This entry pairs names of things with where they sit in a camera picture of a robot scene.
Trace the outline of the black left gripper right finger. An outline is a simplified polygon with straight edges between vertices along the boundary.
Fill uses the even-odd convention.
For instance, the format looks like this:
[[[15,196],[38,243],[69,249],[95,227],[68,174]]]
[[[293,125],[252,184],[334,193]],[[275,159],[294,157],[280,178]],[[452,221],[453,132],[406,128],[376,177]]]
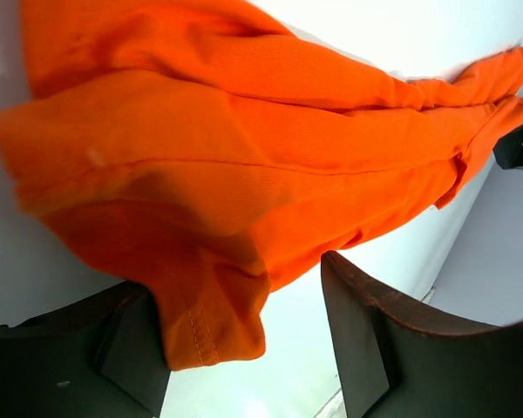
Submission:
[[[321,275],[347,416],[523,417],[523,321],[440,311],[335,252]]]

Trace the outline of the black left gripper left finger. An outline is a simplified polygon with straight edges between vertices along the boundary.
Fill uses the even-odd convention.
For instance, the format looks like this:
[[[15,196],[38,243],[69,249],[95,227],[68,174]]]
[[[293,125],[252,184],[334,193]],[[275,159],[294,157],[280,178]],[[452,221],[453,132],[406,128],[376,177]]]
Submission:
[[[158,417],[170,373],[154,299],[129,281],[0,326],[0,417]]]

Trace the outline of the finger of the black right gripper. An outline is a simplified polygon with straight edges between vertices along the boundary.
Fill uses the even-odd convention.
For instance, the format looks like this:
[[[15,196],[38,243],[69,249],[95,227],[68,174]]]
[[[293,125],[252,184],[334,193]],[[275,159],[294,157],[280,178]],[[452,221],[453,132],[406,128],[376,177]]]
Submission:
[[[501,169],[523,171],[523,125],[502,137],[494,146],[493,154]]]

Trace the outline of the orange t shirt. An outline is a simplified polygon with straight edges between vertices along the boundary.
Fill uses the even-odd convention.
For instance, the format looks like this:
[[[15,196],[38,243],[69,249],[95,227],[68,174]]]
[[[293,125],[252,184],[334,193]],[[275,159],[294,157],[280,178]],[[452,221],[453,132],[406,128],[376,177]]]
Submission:
[[[156,300],[175,371],[265,351],[271,292],[448,205],[523,125],[523,46],[402,81],[246,1],[23,1],[21,209]]]

